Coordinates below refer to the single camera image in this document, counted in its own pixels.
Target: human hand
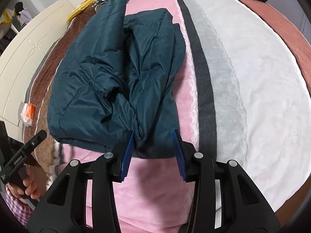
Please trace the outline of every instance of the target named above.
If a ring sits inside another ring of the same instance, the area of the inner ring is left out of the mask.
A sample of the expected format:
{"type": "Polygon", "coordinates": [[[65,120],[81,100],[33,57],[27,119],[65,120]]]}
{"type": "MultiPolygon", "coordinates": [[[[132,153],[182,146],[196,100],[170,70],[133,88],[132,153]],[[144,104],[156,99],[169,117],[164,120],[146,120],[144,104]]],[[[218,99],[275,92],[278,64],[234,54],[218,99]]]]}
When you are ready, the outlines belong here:
{"type": "MultiPolygon", "coordinates": [[[[31,172],[29,165],[26,165],[25,167],[26,167],[26,174],[27,174],[27,177],[23,180],[24,186],[27,187],[25,190],[25,193],[26,195],[30,196],[32,199],[36,200],[40,198],[41,192],[38,189],[37,183],[34,181],[34,175],[31,172]]],[[[21,202],[26,204],[26,201],[21,198],[21,195],[24,194],[24,191],[21,188],[19,188],[18,186],[12,183],[8,183],[7,187],[9,188],[10,192],[15,198],[19,199],[21,202]]]]}

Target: white headboard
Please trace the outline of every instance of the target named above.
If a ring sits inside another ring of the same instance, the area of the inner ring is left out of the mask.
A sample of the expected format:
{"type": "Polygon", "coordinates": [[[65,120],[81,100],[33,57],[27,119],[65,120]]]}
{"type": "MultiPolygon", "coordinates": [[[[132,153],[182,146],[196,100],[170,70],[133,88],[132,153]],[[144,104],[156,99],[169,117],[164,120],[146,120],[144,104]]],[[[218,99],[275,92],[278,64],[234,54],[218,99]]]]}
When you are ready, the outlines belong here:
{"type": "Polygon", "coordinates": [[[67,29],[74,7],[59,0],[37,15],[12,40],[0,56],[0,120],[7,133],[22,142],[22,123],[17,118],[20,102],[46,52],[67,29]]]}

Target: blue gripper pad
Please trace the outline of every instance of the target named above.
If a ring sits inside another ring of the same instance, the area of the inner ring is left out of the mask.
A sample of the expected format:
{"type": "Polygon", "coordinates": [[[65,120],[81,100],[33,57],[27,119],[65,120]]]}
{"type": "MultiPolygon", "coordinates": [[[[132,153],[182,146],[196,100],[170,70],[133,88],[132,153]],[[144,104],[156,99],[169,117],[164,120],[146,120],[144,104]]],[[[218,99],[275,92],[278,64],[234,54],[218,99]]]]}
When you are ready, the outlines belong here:
{"type": "Polygon", "coordinates": [[[181,149],[181,145],[178,140],[176,131],[173,131],[173,148],[174,148],[180,176],[183,178],[184,181],[186,181],[188,178],[188,174],[186,170],[186,159],[183,155],[183,150],[181,149]]]}
{"type": "Polygon", "coordinates": [[[134,132],[132,132],[130,139],[128,141],[128,145],[126,146],[126,149],[124,151],[122,162],[121,162],[120,179],[122,181],[124,181],[124,178],[128,175],[128,169],[130,167],[134,147],[135,147],[135,138],[134,138],[134,132]]]}

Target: pink checkered sleeve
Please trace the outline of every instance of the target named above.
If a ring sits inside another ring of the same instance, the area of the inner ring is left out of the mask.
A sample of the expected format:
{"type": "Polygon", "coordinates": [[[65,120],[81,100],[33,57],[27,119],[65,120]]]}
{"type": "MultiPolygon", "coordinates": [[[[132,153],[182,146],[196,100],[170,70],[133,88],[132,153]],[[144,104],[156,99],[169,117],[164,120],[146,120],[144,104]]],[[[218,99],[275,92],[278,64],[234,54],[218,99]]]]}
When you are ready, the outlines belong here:
{"type": "Polygon", "coordinates": [[[7,186],[6,203],[16,219],[26,227],[32,214],[32,209],[28,205],[22,203],[19,199],[15,198],[7,186]]]}

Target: plastic bag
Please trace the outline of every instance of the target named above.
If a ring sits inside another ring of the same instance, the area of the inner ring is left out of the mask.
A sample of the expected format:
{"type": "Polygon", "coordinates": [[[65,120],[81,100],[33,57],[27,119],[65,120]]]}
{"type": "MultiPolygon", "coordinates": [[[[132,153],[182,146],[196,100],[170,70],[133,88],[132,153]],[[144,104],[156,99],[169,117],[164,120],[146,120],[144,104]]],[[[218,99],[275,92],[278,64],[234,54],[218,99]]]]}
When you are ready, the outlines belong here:
{"type": "Polygon", "coordinates": [[[5,10],[0,17],[0,26],[5,25],[7,23],[11,23],[13,21],[12,16],[10,15],[8,10],[5,10]]]}
{"type": "Polygon", "coordinates": [[[21,103],[18,108],[18,120],[22,121],[27,127],[32,126],[36,107],[33,104],[21,103]]]}

